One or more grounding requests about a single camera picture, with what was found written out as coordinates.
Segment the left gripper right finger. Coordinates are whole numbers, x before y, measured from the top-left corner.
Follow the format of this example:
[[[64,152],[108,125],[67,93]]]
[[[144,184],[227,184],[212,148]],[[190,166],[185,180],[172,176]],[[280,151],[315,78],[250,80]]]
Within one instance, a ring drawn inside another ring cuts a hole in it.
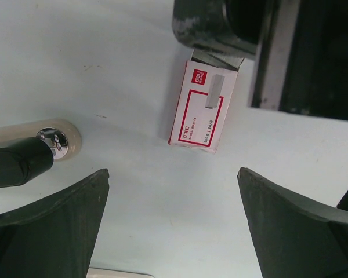
[[[331,207],[244,167],[238,184],[263,277],[348,277],[348,190]]]

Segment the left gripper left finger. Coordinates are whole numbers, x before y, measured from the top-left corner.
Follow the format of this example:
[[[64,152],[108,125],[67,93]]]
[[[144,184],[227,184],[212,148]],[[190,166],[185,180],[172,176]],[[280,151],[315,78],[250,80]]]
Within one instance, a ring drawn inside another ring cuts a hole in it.
[[[0,214],[0,277],[86,277],[109,192],[101,169]]]

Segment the beige black stapler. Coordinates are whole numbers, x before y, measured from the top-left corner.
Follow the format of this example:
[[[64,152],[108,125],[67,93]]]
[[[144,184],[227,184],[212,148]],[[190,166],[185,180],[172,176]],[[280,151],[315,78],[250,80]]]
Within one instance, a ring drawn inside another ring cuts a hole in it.
[[[64,119],[0,127],[0,188],[24,185],[81,148],[81,134]]]

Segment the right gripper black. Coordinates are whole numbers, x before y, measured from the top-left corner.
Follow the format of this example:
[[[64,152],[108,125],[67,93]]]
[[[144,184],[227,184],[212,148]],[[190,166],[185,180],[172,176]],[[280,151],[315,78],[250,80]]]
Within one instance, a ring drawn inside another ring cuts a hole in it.
[[[348,121],[348,1],[175,1],[172,29],[191,61],[254,60],[251,107]]]

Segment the red staple box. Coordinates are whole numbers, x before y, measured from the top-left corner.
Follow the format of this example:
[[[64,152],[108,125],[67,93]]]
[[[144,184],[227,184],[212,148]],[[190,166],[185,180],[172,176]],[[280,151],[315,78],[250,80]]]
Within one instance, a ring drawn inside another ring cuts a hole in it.
[[[215,153],[237,75],[187,61],[168,144]]]

